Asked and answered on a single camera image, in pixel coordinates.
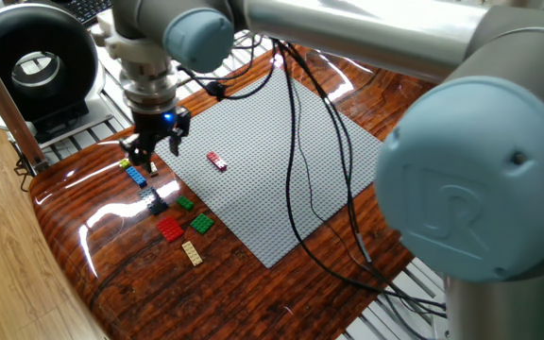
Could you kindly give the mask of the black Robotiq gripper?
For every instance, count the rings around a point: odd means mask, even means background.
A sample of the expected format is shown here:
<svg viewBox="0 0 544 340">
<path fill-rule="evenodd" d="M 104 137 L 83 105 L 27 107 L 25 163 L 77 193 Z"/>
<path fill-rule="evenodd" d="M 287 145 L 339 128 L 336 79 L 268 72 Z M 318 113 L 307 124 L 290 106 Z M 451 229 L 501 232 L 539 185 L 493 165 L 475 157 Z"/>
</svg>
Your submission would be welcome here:
<svg viewBox="0 0 544 340">
<path fill-rule="evenodd" d="M 119 145 L 127 153 L 134 166 L 142 166 L 147 173 L 152 172 L 151 156 L 155 145 L 169 137 L 170 151 L 179 154 L 181 139 L 190 131 L 191 112 L 185 107 L 176 107 L 160 113 L 134 111 L 134 134 L 121 138 Z"/>
</svg>

